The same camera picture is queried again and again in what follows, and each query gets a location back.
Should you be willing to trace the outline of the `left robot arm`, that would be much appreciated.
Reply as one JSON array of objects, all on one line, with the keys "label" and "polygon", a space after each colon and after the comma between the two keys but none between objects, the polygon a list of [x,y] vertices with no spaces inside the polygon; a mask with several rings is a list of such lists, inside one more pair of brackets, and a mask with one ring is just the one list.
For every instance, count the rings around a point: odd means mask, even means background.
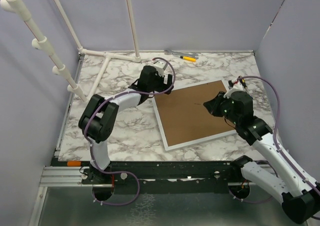
[{"label": "left robot arm", "polygon": [[108,154],[108,138],[111,135],[118,113],[141,105],[150,96],[167,94],[174,88],[176,72],[167,75],[167,82],[162,68],[146,65],[139,78],[123,92],[104,98],[94,94],[80,120],[78,127],[89,142],[90,163],[95,168],[93,177],[97,182],[106,183],[111,176],[107,168],[111,163]]}]

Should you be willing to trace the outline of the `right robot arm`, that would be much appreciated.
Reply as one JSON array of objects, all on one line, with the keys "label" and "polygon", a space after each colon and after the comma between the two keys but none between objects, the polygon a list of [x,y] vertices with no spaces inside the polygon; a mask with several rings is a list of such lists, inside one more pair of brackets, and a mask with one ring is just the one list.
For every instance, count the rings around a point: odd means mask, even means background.
[{"label": "right robot arm", "polygon": [[229,170],[234,181],[247,179],[261,187],[296,224],[304,223],[320,211],[320,183],[298,165],[277,141],[270,126],[254,115],[253,99],[247,92],[221,91],[203,106],[212,116],[232,122],[238,135],[263,155],[278,174],[275,176],[242,156]]}]

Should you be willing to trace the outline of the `white picture frame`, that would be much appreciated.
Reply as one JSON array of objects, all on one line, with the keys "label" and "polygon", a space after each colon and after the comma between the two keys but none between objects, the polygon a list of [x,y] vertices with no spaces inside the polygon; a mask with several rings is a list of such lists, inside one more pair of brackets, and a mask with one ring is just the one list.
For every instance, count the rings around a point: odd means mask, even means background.
[{"label": "white picture frame", "polygon": [[228,83],[223,78],[175,86],[170,94],[156,95],[152,105],[164,149],[172,151],[236,134],[222,117],[209,114],[203,105]]}]

